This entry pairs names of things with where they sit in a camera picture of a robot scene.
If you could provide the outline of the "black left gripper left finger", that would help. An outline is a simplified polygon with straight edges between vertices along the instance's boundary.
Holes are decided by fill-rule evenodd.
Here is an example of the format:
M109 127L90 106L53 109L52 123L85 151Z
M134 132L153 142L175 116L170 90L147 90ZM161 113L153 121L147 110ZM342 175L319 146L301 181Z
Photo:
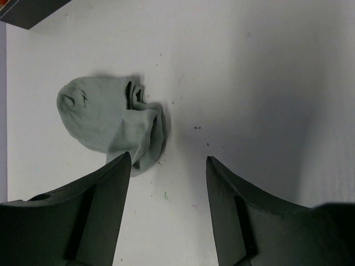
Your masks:
M2 265L112 265L131 171L125 153L27 201L1 204Z

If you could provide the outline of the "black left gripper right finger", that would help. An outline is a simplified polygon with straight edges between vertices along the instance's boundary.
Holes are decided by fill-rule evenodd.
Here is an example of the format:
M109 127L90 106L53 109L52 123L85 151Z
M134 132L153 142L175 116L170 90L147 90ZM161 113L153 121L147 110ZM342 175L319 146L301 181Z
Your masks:
M212 156L206 184L219 265L354 264L354 204L285 201Z

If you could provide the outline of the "grey sock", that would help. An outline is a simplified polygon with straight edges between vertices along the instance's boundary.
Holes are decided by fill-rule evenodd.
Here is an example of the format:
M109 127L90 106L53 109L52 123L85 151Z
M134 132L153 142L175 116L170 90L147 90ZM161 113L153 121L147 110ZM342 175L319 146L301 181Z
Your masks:
M106 155L106 162L128 152L131 176L151 168L165 145L162 106L144 102L135 76L80 77L63 86L57 109L70 136Z

